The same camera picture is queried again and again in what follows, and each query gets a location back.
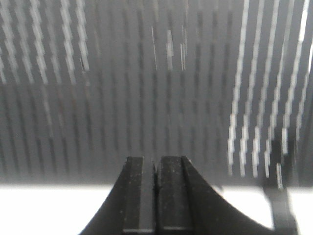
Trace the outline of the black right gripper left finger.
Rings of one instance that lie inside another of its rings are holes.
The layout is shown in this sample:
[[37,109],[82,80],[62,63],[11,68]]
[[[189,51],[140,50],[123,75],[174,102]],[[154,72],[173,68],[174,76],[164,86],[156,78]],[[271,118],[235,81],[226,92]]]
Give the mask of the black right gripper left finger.
[[112,190],[82,235],[153,235],[155,168],[144,157],[128,157]]

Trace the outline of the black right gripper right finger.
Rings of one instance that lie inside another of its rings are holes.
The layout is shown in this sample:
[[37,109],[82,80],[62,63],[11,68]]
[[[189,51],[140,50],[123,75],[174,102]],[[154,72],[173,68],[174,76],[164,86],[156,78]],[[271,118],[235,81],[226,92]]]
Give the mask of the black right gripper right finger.
[[159,235],[272,235],[240,212],[198,173],[186,157],[163,156],[157,169]]

